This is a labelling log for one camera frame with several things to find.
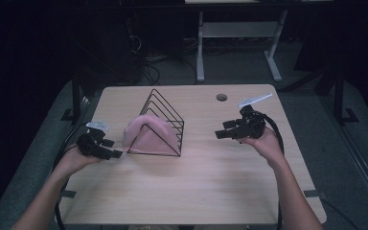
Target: triangular wire frame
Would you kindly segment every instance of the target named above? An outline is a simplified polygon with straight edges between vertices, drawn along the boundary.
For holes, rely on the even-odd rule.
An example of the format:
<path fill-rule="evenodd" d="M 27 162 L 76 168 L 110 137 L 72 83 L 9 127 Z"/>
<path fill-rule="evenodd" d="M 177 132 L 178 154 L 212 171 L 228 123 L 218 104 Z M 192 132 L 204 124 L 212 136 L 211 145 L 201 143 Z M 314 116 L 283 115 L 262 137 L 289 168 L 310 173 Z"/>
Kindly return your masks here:
<path fill-rule="evenodd" d="M 144 126 L 148 127 L 151 131 L 154 132 L 161 140 L 163 140 L 166 145 L 168 145 L 176 154 L 166 154 L 166 153 L 144 153 L 144 152 L 137 152 L 132 151 L 131 148 L 134 146 L 137 136 L 134 138 L 132 144 L 129 147 L 128 153 L 133 154 L 147 154 L 147 155 L 166 155 L 166 156 L 181 156 L 181 149 L 182 149 L 182 140 L 183 140 L 183 133 L 184 133 L 184 120 L 181 116 L 175 111 L 175 109 L 167 102 L 167 100 L 156 90 L 152 89 L 149 93 L 148 99 L 145 102 L 145 105 L 140 112 L 140 115 L 145 114 L 152 114 L 155 115 L 166 122 L 168 122 L 172 129 L 175 131 L 175 135 L 177 136 L 177 145 L 178 151 L 174 147 L 172 147 L 169 143 L 166 142 L 154 129 L 150 126 L 144 124 L 141 127 L 141 130 Z"/>

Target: dark gray floor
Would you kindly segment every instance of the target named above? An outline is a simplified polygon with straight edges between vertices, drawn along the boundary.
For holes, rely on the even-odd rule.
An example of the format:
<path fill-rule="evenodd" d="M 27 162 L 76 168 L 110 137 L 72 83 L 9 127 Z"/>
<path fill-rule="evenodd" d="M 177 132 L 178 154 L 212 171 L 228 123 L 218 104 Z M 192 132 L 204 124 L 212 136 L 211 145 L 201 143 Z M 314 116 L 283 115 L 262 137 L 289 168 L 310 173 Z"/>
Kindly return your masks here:
<path fill-rule="evenodd" d="M 222 56 L 206 56 L 205 82 L 203 84 L 269 83 L 281 88 L 301 79 L 307 73 L 293 71 L 300 44 L 281 43 L 275 59 L 283 81 L 274 81 L 265 63 L 263 49 L 267 42 L 238 42 L 237 49 Z M 195 55 L 185 59 L 195 66 Z M 167 60 L 157 62 L 161 85 L 193 84 L 195 73 L 186 62 Z M 292 93 L 279 93 L 284 110 L 294 131 L 298 145 L 310 171 L 316 189 L 327 201 L 351 219 L 359 229 L 368 229 L 368 188 L 357 170 L 349 148 L 340 136 L 333 117 L 324 104 L 332 102 L 332 95 L 321 98 L 314 94 L 314 80 Z M 149 85 L 142 78 L 137 85 Z M 360 94 L 345 84 L 345 107 L 350 107 L 359 118 L 359 123 L 348 124 L 356 145 L 368 163 L 368 109 Z M 91 99 L 83 115 L 89 121 L 95 111 L 101 92 Z M 71 108 L 70 84 L 58 95 L 46 120 L 36 134 L 24 160 L 0 202 L 0 229 L 9 229 L 28 206 L 44 183 L 61 142 L 71 128 L 70 122 L 61 122 L 65 109 Z M 324 203 L 327 213 L 326 229 L 354 229 L 340 214 Z M 68 226 L 67 229 L 123 229 L 122 226 Z M 53 222 L 51 229 L 57 229 Z M 251 229 L 274 229 L 274 226 L 256 226 Z"/>

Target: person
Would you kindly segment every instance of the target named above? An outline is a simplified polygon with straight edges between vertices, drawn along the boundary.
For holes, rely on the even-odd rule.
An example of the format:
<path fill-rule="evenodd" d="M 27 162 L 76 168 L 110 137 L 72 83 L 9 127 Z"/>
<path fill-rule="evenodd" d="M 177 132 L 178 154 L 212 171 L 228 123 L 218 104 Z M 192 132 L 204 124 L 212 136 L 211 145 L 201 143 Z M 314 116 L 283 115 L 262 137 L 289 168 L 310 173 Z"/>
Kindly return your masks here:
<path fill-rule="evenodd" d="M 11 229 L 48 229 L 53 218 L 62 186 L 68 178 L 85 166 L 102 160 L 84 156 L 76 145 L 72 145 L 58 162 L 40 192 Z"/>
<path fill-rule="evenodd" d="M 321 222 L 304 198 L 295 176 L 284 157 L 274 131 L 268 127 L 259 139 L 242 138 L 238 141 L 253 147 L 274 171 L 283 213 L 284 229 L 321 230 Z M 32 204 L 12 229 L 47 229 L 60 189 L 73 173 L 88 164 L 100 162 L 95 157 L 83 156 L 78 147 L 66 152 Z M 214 229 L 214 226 L 196 226 L 195 229 Z"/>

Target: human hand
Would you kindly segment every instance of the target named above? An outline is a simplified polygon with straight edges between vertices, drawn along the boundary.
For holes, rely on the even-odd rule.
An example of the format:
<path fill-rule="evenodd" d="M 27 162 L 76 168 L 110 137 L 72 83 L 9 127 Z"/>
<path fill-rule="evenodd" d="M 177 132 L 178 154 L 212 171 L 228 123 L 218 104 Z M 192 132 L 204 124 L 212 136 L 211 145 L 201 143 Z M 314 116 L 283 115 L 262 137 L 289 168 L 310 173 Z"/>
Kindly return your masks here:
<path fill-rule="evenodd" d="M 103 161 L 94 156 L 82 155 L 79 147 L 74 144 L 66 150 L 64 156 L 56 165 L 53 173 L 59 176 L 71 176 L 72 174 L 82 170 L 85 166 Z"/>
<path fill-rule="evenodd" d="M 245 137 L 238 139 L 238 141 L 255 148 L 255 150 L 267 160 L 267 164 L 271 168 L 273 168 L 276 163 L 286 160 L 274 131 L 268 127 L 264 128 L 264 133 L 259 139 Z"/>

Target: wooden tabletop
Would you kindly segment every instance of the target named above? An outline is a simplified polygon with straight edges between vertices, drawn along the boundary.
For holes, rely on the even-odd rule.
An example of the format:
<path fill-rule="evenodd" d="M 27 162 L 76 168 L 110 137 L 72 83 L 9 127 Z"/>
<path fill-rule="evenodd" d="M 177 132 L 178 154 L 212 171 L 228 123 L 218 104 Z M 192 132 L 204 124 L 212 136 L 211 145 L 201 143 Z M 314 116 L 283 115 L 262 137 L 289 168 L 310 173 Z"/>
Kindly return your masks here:
<path fill-rule="evenodd" d="M 238 119 L 238 103 L 268 93 L 253 104 L 272 118 L 284 138 L 287 160 L 303 191 L 315 190 L 288 119 L 271 85 L 109 87 L 93 121 L 110 127 L 106 139 L 122 149 L 124 128 L 137 117 L 156 88 L 185 122 L 181 157 L 124 153 L 74 174 L 60 211 L 64 223 L 89 224 L 266 224 L 276 223 L 276 180 L 250 146 L 217 139 L 222 122 Z M 217 100 L 225 94 L 226 102 Z M 321 222 L 318 197 L 307 198 Z"/>

